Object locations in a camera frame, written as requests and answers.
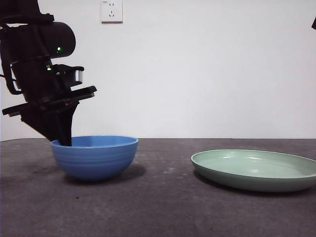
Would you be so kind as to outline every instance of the green plate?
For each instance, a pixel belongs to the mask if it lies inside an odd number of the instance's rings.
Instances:
[[[205,178],[238,189],[292,192],[316,184],[316,161],[289,154],[212,150],[194,154],[191,161]]]

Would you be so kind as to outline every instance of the table surface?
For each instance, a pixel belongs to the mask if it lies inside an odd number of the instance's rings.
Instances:
[[[140,139],[120,176],[81,182],[46,139],[1,142],[3,237],[315,237],[316,187],[269,194],[194,171],[192,154],[252,149],[316,159],[316,140]]]

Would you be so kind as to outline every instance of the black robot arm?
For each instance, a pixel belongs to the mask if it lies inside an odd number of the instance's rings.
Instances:
[[[316,18],[315,18],[314,23],[312,24],[312,28],[316,30]]]
[[[11,23],[24,23],[10,27]],[[53,65],[52,58],[72,54],[76,39],[69,26],[41,14],[37,0],[1,0],[0,54],[3,76],[11,94],[23,94],[25,104],[6,108],[4,115],[21,120],[49,140],[71,146],[72,118],[79,100],[94,96],[82,83],[83,67]]]

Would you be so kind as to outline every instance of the electrical socket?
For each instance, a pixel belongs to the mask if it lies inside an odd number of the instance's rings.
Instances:
[[[123,0],[101,1],[101,22],[122,23],[123,22]]]

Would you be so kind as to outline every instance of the bowl rim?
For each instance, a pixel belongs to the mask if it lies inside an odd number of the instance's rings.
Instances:
[[[243,175],[243,174],[238,174],[238,173],[234,173],[234,172],[224,172],[224,171],[220,171],[220,170],[216,170],[216,169],[212,169],[212,168],[207,168],[207,167],[199,164],[196,160],[194,160],[194,157],[201,154],[201,153],[208,153],[208,152],[214,152],[214,151],[251,151],[251,152],[273,153],[273,154],[281,154],[281,155],[287,155],[287,156],[291,156],[291,157],[302,158],[302,159],[316,162],[316,160],[314,160],[314,159],[310,159],[310,158],[306,158],[306,157],[302,157],[302,156],[297,156],[297,155],[292,155],[292,154],[288,154],[288,153],[262,151],[262,150],[248,150],[248,149],[215,149],[215,150],[202,151],[202,152],[198,152],[198,153],[193,154],[191,156],[191,162],[195,165],[198,165],[201,168],[204,168],[204,169],[208,169],[208,170],[212,170],[212,171],[216,171],[216,172],[221,172],[221,173],[225,173],[225,174],[230,174],[230,175],[259,178],[259,179],[283,179],[283,180],[288,179],[289,180],[289,179],[303,179],[303,178],[316,177],[316,174],[302,175],[302,176],[297,176],[297,177],[262,177],[262,176],[256,176],[256,175]]]
[[[132,142],[126,142],[126,143],[120,143],[116,145],[107,145],[107,146],[93,146],[93,147],[84,147],[84,146],[62,146],[59,144],[56,144],[58,140],[51,141],[50,144],[53,147],[59,147],[59,148],[64,148],[64,149],[100,149],[100,148],[112,148],[112,147],[123,147],[123,146],[128,146],[128,145],[133,145],[138,143],[138,139],[135,137],[130,137],[130,136],[121,136],[121,135],[85,135],[85,136],[75,136],[73,138],[78,138],[78,137],[124,137],[124,138],[132,138],[134,141]]]

